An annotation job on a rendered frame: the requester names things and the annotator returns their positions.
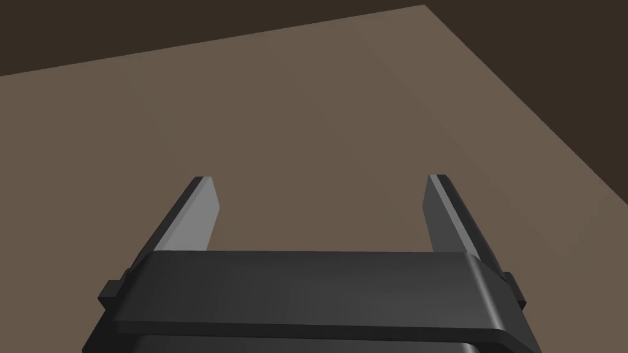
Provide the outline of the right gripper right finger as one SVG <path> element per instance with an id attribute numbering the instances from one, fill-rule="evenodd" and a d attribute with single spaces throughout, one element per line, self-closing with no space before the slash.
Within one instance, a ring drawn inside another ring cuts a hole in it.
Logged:
<path id="1" fill-rule="evenodd" d="M 423 214 L 435 252 L 466 252 L 498 275 L 502 271 L 491 247 L 470 214 L 451 179 L 444 174 L 427 177 Z"/>

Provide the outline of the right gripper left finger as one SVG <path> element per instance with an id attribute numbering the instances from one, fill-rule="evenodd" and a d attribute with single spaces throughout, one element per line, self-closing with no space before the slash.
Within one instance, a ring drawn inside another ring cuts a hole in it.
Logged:
<path id="1" fill-rule="evenodd" d="M 219 210 L 212 178 L 196 176 L 142 247 L 130 269 L 135 269 L 153 251 L 205 251 Z"/>

